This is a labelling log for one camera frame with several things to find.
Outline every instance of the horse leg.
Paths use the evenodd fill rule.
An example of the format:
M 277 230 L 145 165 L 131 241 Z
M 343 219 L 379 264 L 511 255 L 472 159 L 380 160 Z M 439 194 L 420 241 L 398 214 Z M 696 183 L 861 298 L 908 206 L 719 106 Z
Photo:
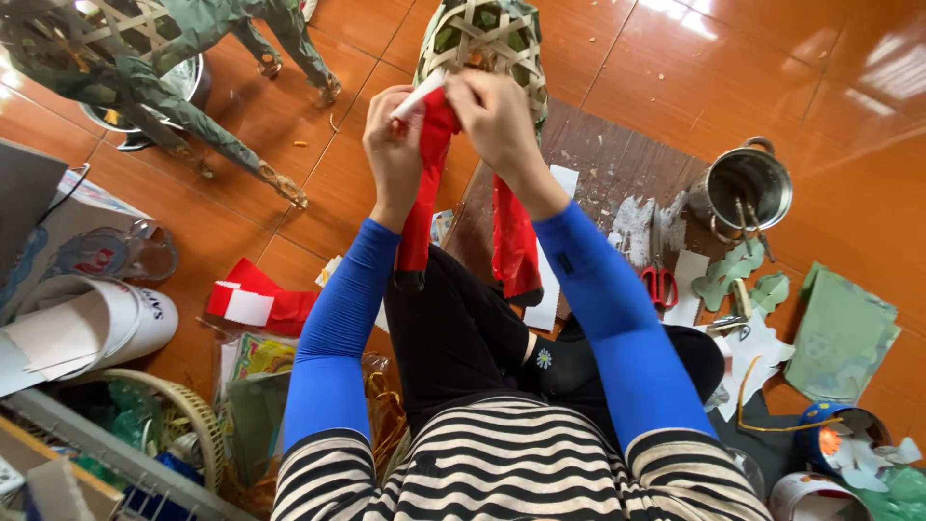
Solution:
M 341 93 L 341 81 L 328 70 L 325 61 L 315 50 L 308 37 L 306 19 L 296 0 L 268 0 L 264 20 L 276 35 L 286 53 L 308 77 L 308 82 L 319 89 L 324 103 L 334 103 Z
M 277 52 L 267 40 L 261 36 L 260 32 L 254 28 L 251 19 L 242 19 L 231 28 L 231 34 L 244 45 L 251 55 L 257 60 L 257 69 L 264 76 L 272 78 L 280 72 L 283 66 L 283 60 L 280 53 Z
M 145 104 L 164 114 L 189 133 L 202 139 L 229 161 L 245 169 L 257 179 L 269 184 L 278 194 L 294 206 L 304 209 L 308 205 L 305 192 L 285 175 L 277 173 L 254 150 L 222 128 L 205 112 L 171 92 L 166 83 L 157 80 L 145 82 Z
M 212 178 L 212 169 L 209 168 L 203 156 L 144 107 L 135 103 L 127 103 L 116 108 L 116 111 L 193 172 Z

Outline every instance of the wire rack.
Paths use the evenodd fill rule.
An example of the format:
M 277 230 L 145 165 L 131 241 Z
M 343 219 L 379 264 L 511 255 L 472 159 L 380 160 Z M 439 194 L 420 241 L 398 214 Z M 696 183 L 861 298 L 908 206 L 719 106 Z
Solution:
M 46 445 L 65 446 L 90 456 L 131 485 L 131 491 L 115 516 L 120 520 L 181 521 L 161 515 L 170 501 L 189 512 L 186 521 L 194 518 L 257 521 L 247 512 L 173 472 L 40 390 L 21 390 L 0 401 L 0 407 L 14 416 L 15 423 Z M 143 494 L 144 499 L 133 509 L 130 505 L 134 503 L 136 494 Z M 152 511 L 149 505 L 153 502 L 157 503 L 153 514 L 143 516 L 142 513 Z

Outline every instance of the pot handle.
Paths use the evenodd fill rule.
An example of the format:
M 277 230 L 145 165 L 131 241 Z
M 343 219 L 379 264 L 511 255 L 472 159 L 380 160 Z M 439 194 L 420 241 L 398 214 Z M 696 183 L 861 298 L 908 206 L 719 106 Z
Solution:
M 765 148 L 765 151 L 768 152 L 769 155 L 771 156 L 775 155 L 775 145 L 771 143 L 768 137 L 762 137 L 761 135 L 757 135 L 756 137 L 750 137 L 749 139 L 745 141 L 745 143 L 743 143 L 743 146 L 752 146 L 752 145 L 762 145 L 762 147 Z
M 723 243 L 723 244 L 739 245 L 740 243 L 743 242 L 743 236 L 742 236 L 742 235 L 740 235 L 739 238 L 731 239 L 731 238 L 729 238 L 728 236 L 722 234 L 722 233 L 717 229 L 717 215 L 714 214 L 713 212 L 711 212 L 711 214 L 710 214 L 710 233 L 713 234 L 714 237 L 715 237 L 717 240 L 719 240 L 721 243 Z

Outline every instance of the person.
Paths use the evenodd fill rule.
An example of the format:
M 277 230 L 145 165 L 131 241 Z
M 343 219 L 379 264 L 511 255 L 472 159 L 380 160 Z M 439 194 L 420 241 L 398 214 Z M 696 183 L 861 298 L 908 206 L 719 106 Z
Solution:
M 389 282 L 422 116 L 394 132 L 389 115 L 412 88 L 383 91 L 363 137 L 376 204 L 299 341 L 272 519 L 769 521 L 704 414 L 698 357 L 673 346 L 632 267 L 547 169 L 521 88 L 467 70 L 444 89 L 531 216 L 584 339 L 532 336 L 439 248 L 420 293 Z M 381 300 L 413 438 L 378 488 L 360 357 Z M 571 378 L 590 359 L 593 377 Z M 551 369 L 562 371 L 538 374 Z

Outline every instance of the black sock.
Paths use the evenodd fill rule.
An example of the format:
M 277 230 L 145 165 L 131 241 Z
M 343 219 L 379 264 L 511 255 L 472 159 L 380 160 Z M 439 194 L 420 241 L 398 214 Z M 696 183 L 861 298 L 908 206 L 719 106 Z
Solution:
M 537 337 L 518 375 L 519 388 L 548 397 L 565 397 L 598 376 L 588 340 L 555 342 Z

